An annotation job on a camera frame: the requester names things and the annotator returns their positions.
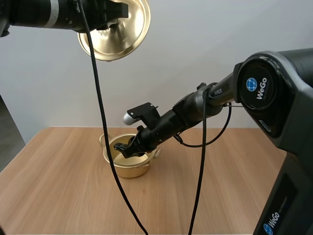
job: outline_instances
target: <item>table surface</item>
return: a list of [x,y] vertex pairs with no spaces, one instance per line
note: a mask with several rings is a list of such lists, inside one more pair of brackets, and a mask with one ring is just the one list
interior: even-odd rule
[[[110,128],[109,134],[135,133]],[[219,129],[208,129],[207,139]],[[183,133],[201,143],[201,129]],[[0,173],[0,224],[7,234],[141,234],[103,159],[101,128],[40,131]],[[120,178],[150,234],[186,234],[201,149],[171,138],[149,171]],[[206,150],[194,234],[251,234],[285,154],[259,129],[227,129]]]

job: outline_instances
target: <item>black cable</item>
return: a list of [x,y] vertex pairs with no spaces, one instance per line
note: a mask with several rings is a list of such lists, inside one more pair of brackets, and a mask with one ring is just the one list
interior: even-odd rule
[[121,191],[121,194],[129,208],[129,210],[131,211],[131,213],[133,214],[135,220],[137,221],[138,225],[140,226],[140,228],[143,230],[143,232],[148,235],[147,230],[143,227],[143,225],[141,224],[140,220],[138,219],[135,211],[133,210],[130,202],[127,199],[127,196],[122,188],[122,185],[118,179],[118,176],[116,174],[115,168],[114,168],[114,162],[112,159],[112,154],[110,151],[109,146],[109,135],[108,135],[108,128],[107,128],[107,121],[106,121],[106,116],[104,113],[104,108],[103,108],[103,102],[102,102],[102,97],[101,97],[101,90],[100,90],[100,84],[99,84],[99,77],[98,77],[98,71],[97,71],[97,64],[96,64],[96,59],[94,57],[94,51],[93,51],[93,45],[92,45],[92,40],[91,40],[91,35],[90,35],[90,29],[87,23],[87,19],[84,13],[84,8],[83,8],[83,4],[81,0],[78,0],[78,5],[79,5],[79,9],[81,11],[83,20],[84,20],[84,24],[86,27],[86,34],[87,34],[87,39],[88,39],[88,44],[89,44],[89,48],[90,48],[90,56],[91,56],[91,62],[92,62],[92,69],[93,69],[93,75],[94,75],[94,81],[95,81],[95,85],[96,85],[96,91],[97,91],[97,97],[98,97],[98,102],[99,102],[99,108],[100,108],[100,113],[101,113],[101,119],[102,119],[102,125],[103,125],[103,132],[104,132],[104,139],[105,139],[105,143],[107,146],[107,153],[108,153],[108,158],[110,160],[110,166],[111,166],[111,170],[114,176],[114,179],[116,181],[116,184],[119,188],[119,190]]
[[195,199],[194,209],[192,211],[188,235],[191,235],[192,229],[194,227],[195,217],[196,217],[197,208],[198,208],[198,202],[200,198],[203,170],[204,170],[205,148],[206,148],[206,143],[205,143],[206,142],[206,94],[207,94],[207,90],[203,92],[203,130],[202,130],[202,152],[201,152],[200,172],[199,172],[199,178],[198,178],[196,199]]
[[243,108],[242,105],[229,105],[229,104],[225,104],[223,105],[224,107],[236,107],[236,108]]
[[[210,145],[212,144],[213,142],[215,142],[223,133],[224,131],[226,130],[228,124],[229,124],[229,120],[230,120],[230,117],[231,117],[231,103],[229,103],[229,109],[228,109],[228,116],[227,116],[227,120],[226,120],[226,123],[224,125],[224,127],[222,128],[222,130],[220,131],[220,133],[211,141],[207,142],[205,145]],[[190,144],[186,144],[184,143],[184,141],[182,140],[182,138],[179,136],[179,135],[175,135],[174,138],[182,145],[186,146],[186,147],[189,147],[189,148],[200,148],[202,147],[202,144],[199,144],[199,145],[190,145]]]

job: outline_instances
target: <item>metal pot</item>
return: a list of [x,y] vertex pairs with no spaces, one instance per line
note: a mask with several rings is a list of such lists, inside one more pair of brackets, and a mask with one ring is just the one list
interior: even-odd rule
[[[158,157],[161,152],[161,149],[157,149],[150,153],[146,153],[141,157],[132,157],[128,159],[124,158],[124,156],[119,151],[114,149],[114,145],[118,142],[128,143],[128,140],[135,135],[136,134],[124,134],[114,138],[109,137],[110,150],[116,173],[118,176],[123,178],[135,178],[146,173],[150,167],[150,161],[153,158]],[[104,135],[102,135],[99,139],[100,144],[103,148],[103,157],[108,163],[110,163],[107,154],[107,148],[102,143],[103,137]]]
[[[113,0],[128,5],[128,18],[109,22],[107,29],[92,31],[94,55],[98,60],[112,61],[132,53],[144,40],[150,26],[151,13],[146,0]],[[78,33],[83,50],[90,55],[86,33]]]

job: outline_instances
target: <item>white background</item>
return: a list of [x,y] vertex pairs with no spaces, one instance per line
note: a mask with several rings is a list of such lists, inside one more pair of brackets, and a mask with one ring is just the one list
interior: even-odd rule
[[[142,45],[98,61],[109,126],[145,102],[160,114],[201,82],[222,80],[262,50],[313,47],[312,0],[149,0]],[[25,142],[48,126],[101,126],[90,57],[73,31],[10,27],[0,39],[0,94]],[[227,116],[208,120],[222,127]],[[237,108],[231,127],[256,127]]]

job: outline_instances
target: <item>robotic arm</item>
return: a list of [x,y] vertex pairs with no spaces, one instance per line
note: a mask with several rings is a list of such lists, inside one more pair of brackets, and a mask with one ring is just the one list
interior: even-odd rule
[[125,158],[154,150],[202,121],[204,98],[207,117],[228,102],[242,103],[274,145],[287,151],[253,235],[313,234],[313,48],[256,53],[221,82],[200,84],[162,116],[150,103],[133,108],[124,123],[142,120],[147,127],[114,147]]
[[[82,0],[90,30],[105,30],[118,18],[128,18],[128,5],[111,0]],[[85,32],[77,0],[0,0],[0,37],[10,25],[71,29]]]

